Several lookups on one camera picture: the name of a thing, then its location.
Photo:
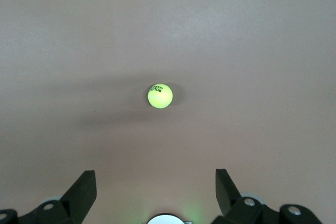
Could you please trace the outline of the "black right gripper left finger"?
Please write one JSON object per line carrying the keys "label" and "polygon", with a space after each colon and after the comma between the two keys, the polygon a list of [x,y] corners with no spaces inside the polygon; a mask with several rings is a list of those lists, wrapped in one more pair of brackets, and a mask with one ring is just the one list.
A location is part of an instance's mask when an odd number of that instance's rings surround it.
{"label": "black right gripper left finger", "polygon": [[82,223],[96,197],[95,171],[86,170],[60,199],[48,200],[23,216],[14,209],[2,209],[1,223]]}

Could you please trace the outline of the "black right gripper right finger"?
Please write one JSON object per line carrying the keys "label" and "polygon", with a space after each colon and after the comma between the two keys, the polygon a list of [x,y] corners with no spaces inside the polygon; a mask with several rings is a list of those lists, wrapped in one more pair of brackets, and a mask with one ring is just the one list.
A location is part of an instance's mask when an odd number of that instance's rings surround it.
{"label": "black right gripper right finger", "polygon": [[243,197],[226,169],[216,170],[215,184],[216,199],[222,214],[216,217],[213,223],[322,224],[318,217],[304,206],[285,204],[275,211],[252,196]]}

